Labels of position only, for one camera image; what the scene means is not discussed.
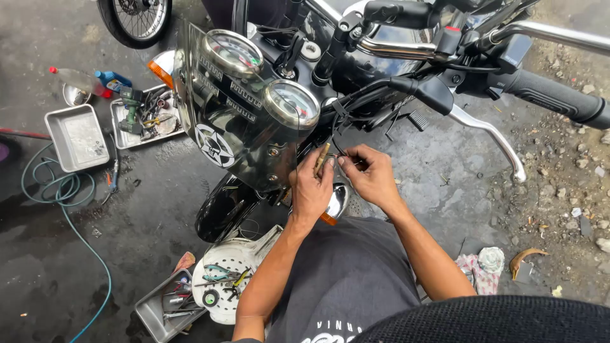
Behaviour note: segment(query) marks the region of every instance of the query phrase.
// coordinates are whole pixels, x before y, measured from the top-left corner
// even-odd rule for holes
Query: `chrome brake lever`
[[[498,129],[495,128],[494,125],[472,117],[470,114],[466,113],[466,111],[464,111],[455,104],[453,104],[453,109],[449,113],[449,117],[464,126],[485,130],[493,138],[493,141],[496,142],[496,144],[504,153],[504,156],[506,156],[508,161],[511,163],[513,181],[517,183],[525,182],[527,176],[525,175],[525,169],[523,168],[523,164],[519,160],[519,157],[517,157],[517,154],[512,149],[506,138],[504,138],[504,136],[500,133],[500,131],[498,131]]]

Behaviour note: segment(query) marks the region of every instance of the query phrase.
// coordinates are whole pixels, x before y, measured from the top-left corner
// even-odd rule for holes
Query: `green hose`
[[[100,306],[100,308],[99,308],[98,312],[95,314],[95,316],[93,316],[91,321],[89,321],[89,323],[81,330],[81,332],[79,332],[74,338],[72,338],[70,343],[73,343],[74,341],[76,341],[76,339],[78,339],[78,337],[80,337],[82,335],[83,332],[85,332],[85,330],[87,330],[89,328],[91,323],[93,323],[93,321],[98,317],[99,313],[106,306],[106,303],[108,302],[108,299],[110,298],[110,290],[112,289],[112,279],[110,277],[110,271],[108,270],[106,263],[104,263],[102,258],[99,257],[98,253],[95,252],[95,250],[91,247],[91,245],[89,245],[89,243],[87,243],[87,241],[76,230],[76,227],[74,227],[74,224],[72,223],[72,221],[70,220],[70,217],[68,216],[68,213],[66,212],[66,208],[80,205],[85,200],[89,200],[90,198],[93,197],[93,192],[95,191],[95,180],[93,179],[93,177],[88,173],[68,173],[65,176],[62,176],[61,178],[56,179],[55,174],[53,173],[53,170],[51,169],[50,164],[52,164],[52,163],[59,164],[59,162],[55,161],[54,159],[51,159],[50,157],[41,157],[42,162],[37,164],[36,167],[34,167],[34,169],[32,170],[32,177],[34,178],[34,181],[36,181],[37,184],[44,186],[42,189],[42,193],[40,194],[40,199],[34,198],[33,196],[29,195],[28,192],[26,191],[26,186],[25,186],[24,180],[26,178],[27,170],[32,165],[32,163],[36,159],[36,157],[38,157],[38,155],[40,155],[45,149],[49,148],[51,145],[53,145],[53,143],[42,148],[27,163],[27,166],[26,166],[25,170],[23,171],[23,174],[21,175],[21,190],[28,198],[30,198],[31,200],[34,200],[38,203],[59,204],[62,207],[62,212],[63,212],[63,215],[66,217],[66,221],[68,222],[68,224],[70,224],[70,227],[72,228],[74,233],[76,233],[78,238],[80,238],[82,240],[82,242],[87,246],[87,248],[89,248],[89,250],[91,250],[91,252],[95,255],[95,257],[97,257],[99,259],[99,261],[104,266],[104,269],[106,269],[106,274],[108,274],[108,294],[106,295],[106,299],[102,303],[102,306]],[[43,182],[43,181],[38,180],[38,178],[36,177],[36,172],[38,171],[38,168],[40,168],[42,166],[45,166],[47,168],[47,170],[49,171],[49,173],[51,174],[50,181]],[[75,196],[81,190],[81,179],[80,179],[79,175],[85,175],[85,176],[89,177],[89,179],[91,180],[91,191],[89,192],[89,194],[87,194],[87,196],[83,200],[78,201],[76,203],[66,204],[66,203],[64,203],[64,201],[68,201],[70,198]],[[57,190],[55,192],[55,197],[46,198],[45,197],[46,191],[50,187],[53,187],[53,186],[57,187]]]

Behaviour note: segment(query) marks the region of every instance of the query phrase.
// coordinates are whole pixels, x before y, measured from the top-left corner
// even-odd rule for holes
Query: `black t-shirt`
[[[296,254],[265,342],[347,343],[419,304],[393,225],[372,218],[343,218],[335,226],[318,221]]]

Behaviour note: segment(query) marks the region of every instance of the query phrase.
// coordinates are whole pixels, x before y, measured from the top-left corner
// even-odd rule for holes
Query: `gauge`
[[[255,78],[263,68],[260,49],[246,37],[227,30],[211,30],[203,38],[203,56],[225,73]]]
[[[310,129],[320,117],[320,104],[314,95],[289,80],[269,83],[263,91],[263,105],[275,119],[293,129]]]

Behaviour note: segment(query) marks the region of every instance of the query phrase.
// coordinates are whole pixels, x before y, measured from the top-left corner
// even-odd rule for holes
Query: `chrome gauge bezel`
[[[312,118],[303,119],[299,116],[294,117],[286,113],[286,111],[280,105],[276,104],[275,101],[273,101],[272,89],[275,85],[278,84],[287,84],[292,87],[296,87],[298,90],[307,95],[310,100],[313,101],[313,103],[315,104],[315,116]],[[265,109],[269,112],[269,114],[273,116],[273,118],[282,123],[284,126],[288,126],[292,129],[307,130],[313,128],[320,119],[320,103],[315,98],[315,96],[302,85],[299,85],[298,83],[290,80],[278,79],[275,81],[271,81],[263,89],[262,103]]]
[[[231,36],[232,38],[239,40],[240,43],[247,45],[258,55],[257,58],[260,60],[260,64],[249,67],[244,63],[231,62],[230,60],[220,56],[220,54],[214,51],[214,49],[210,45],[210,43],[213,42],[213,40],[211,40],[210,38],[214,35],[220,34]],[[246,37],[236,34],[235,32],[231,32],[229,30],[215,29],[209,31],[203,38],[202,55],[223,72],[240,79],[256,78],[258,74],[260,74],[260,72],[262,71],[263,66],[265,65],[263,54],[258,48],[258,46],[249,41]]]

